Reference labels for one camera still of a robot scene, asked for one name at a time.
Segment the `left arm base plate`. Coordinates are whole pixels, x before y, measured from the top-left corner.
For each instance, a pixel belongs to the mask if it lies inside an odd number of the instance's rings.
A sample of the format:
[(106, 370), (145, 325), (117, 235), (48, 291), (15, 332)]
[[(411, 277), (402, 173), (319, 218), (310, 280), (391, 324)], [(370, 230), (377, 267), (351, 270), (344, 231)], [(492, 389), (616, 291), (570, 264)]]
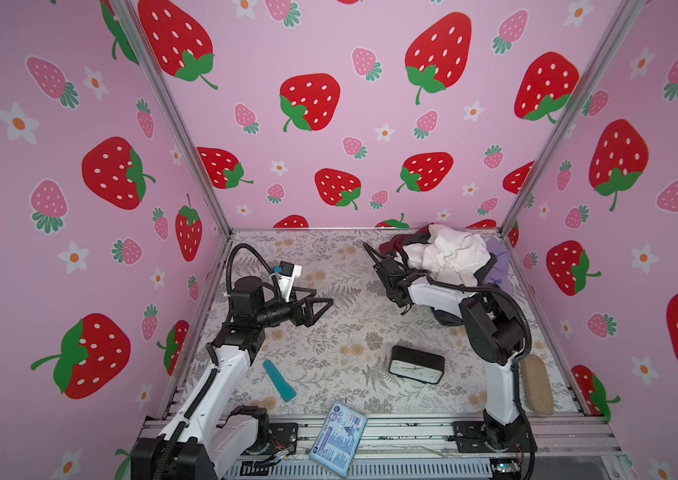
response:
[(287, 450), (296, 452), (299, 424), (293, 422), (270, 423), (267, 433), (259, 433), (256, 442), (242, 451), (241, 456), (271, 456)]

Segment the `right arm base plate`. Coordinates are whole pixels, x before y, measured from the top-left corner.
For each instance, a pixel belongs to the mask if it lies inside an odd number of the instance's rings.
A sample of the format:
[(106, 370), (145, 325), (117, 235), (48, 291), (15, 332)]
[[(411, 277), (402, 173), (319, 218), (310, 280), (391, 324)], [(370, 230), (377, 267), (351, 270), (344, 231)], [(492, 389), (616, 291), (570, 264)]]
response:
[(457, 421), (452, 423), (454, 441), (460, 453), (536, 453), (536, 441), (528, 422), (518, 417), (508, 425), (494, 422)]

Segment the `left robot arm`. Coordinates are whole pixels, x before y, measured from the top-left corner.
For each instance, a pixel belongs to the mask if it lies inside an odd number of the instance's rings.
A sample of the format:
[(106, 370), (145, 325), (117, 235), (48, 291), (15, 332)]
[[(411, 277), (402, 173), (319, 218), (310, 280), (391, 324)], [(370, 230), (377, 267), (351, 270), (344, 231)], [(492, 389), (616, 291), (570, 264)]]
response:
[(247, 450), (268, 448), (265, 408), (225, 407), (264, 343), (269, 328), (313, 326), (334, 304), (295, 282), (300, 266), (268, 264), (251, 245), (234, 246), (226, 262), (228, 313), (207, 343), (209, 361), (189, 399), (155, 437), (140, 437), (130, 452), (132, 479), (221, 479)]

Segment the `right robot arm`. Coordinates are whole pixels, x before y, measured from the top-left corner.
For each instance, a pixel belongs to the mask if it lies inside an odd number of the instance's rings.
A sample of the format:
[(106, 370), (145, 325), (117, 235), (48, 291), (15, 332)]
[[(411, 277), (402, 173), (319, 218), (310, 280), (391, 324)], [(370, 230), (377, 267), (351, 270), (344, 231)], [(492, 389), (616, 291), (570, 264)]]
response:
[(520, 399), (520, 363), (531, 352), (531, 330), (517, 301), (494, 284), (455, 285), (436, 280), (363, 244), (387, 298), (397, 307), (427, 307), (443, 312), (464, 328), (483, 361), (487, 402), (483, 423), (469, 436), (494, 452), (534, 454), (537, 445)]

